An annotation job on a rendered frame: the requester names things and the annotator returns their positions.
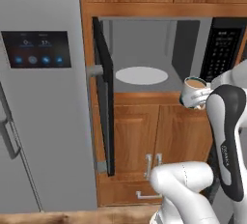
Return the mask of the wooden drawer front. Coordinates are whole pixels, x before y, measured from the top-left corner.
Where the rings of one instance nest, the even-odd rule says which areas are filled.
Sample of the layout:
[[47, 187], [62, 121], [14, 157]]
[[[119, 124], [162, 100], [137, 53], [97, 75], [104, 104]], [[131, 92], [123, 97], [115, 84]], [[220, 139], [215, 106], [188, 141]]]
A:
[[142, 182], [101, 182], [98, 189], [98, 204], [103, 206], [143, 205], [160, 203], [161, 199], [138, 200], [135, 192], [155, 195], [147, 181]]

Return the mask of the grey fridge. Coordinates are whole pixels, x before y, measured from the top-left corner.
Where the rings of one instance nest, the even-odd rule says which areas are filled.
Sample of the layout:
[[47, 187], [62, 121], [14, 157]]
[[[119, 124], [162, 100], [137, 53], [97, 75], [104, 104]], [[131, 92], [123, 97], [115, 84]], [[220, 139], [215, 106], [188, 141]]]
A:
[[0, 135], [0, 213], [95, 209], [80, 0], [0, 0], [0, 82], [21, 147]]

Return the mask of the grey microwave oven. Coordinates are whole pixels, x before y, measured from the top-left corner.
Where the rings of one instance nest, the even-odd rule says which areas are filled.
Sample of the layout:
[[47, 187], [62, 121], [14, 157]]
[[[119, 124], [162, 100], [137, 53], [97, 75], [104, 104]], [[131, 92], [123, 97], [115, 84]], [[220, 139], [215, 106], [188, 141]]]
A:
[[[176, 92], [188, 76], [210, 81], [233, 67], [247, 30], [245, 17], [98, 19], [113, 62], [114, 93]], [[154, 85], [116, 78], [131, 67], [164, 70], [169, 77]]]

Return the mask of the black microwave door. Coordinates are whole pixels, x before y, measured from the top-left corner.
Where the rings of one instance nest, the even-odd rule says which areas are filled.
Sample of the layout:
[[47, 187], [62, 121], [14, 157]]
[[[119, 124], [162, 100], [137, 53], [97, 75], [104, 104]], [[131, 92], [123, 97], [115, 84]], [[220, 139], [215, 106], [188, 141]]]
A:
[[97, 17], [93, 18], [95, 63], [102, 67], [96, 76], [96, 91], [103, 136], [107, 175], [115, 175], [113, 62]]

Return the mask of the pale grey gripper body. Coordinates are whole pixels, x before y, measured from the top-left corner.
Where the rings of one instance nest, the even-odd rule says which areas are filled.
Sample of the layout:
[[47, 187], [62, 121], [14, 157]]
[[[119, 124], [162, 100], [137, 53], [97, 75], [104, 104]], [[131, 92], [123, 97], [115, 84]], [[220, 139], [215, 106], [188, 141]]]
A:
[[210, 88], [199, 89], [193, 93], [191, 99], [193, 101], [203, 101], [204, 99], [207, 99], [211, 92], [212, 90]]

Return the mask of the white cup of tea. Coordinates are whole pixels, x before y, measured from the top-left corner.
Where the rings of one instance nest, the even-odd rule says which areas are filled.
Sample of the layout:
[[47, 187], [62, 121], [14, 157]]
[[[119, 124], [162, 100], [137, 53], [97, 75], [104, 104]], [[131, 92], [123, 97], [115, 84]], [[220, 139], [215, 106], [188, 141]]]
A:
[[209, 87], [203, 79], [195, 76], [186, 77], [179, 96], [179, 102], [186, 108], [204, 110], [206, 108], [206, 99], [203, 101], [193, 101], [191, 99], [195, 91], [204, 88]]

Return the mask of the white microwave turntable plate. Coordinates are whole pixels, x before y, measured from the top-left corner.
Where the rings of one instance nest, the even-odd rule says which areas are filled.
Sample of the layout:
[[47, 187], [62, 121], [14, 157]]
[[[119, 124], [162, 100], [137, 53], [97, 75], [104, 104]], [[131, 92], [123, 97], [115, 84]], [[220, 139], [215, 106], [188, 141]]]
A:
[[154, 85], [166, 81], [169, 77], [164, 70], [151, 67], [131, 67], [118, 70], [116, 78], [132, 85]]

